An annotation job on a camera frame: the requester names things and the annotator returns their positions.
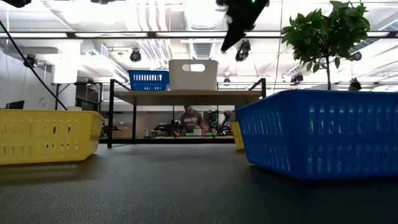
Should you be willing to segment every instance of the gray floor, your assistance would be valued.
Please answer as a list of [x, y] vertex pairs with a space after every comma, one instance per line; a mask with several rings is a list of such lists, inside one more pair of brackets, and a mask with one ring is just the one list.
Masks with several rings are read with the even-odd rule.
[[0, 168], [0, 223], [397, 223], [398, 180], [308, 183], [233, 145], [122, 146]]

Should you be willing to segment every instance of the gray t-shirt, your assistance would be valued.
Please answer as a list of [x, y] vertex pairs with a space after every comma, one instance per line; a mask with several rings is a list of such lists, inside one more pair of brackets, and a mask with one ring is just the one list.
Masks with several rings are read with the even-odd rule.
[[201, 128], [200, 123], [203, 121], [201, 113], [193, 111], [193, 114], [184, 112], [180, 118], [181, 125], [184, 127], [186, 133], [192, 133], [195, 128]]

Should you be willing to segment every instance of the yellow plastic basket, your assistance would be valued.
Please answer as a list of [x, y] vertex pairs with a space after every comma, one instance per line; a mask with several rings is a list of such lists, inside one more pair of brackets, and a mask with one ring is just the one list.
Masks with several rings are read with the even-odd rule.
[[103, 121], [89, 111], [0, 110], [0, 165], [82, 161], [96, 152]]
[[231, 126], [232, 126], [232, 132], [234, 133], [234, 139], [235, 139], [236, 148], [237, 149], [244, 149], [241, 129], [239, 128], [239, 123], [238, 122], [232, 122]]

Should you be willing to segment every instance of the tree trunk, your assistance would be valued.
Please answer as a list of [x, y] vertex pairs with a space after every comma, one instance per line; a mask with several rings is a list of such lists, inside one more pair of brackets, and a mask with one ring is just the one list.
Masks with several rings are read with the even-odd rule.
[[328, 90], [331, 90], [329, 56], [326, 56], [326, 73], [328, 74]]

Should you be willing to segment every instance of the blue plastic basket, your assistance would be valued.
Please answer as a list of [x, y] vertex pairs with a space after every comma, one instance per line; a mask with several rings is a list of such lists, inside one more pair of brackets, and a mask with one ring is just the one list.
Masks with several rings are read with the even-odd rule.
[[165, 91], [170, 84], [168, 71], [130, 70], [133, 91]]
[[289, 90], [236, 110], [248, 161], [297, 179], [398, 175], [398, 94]]

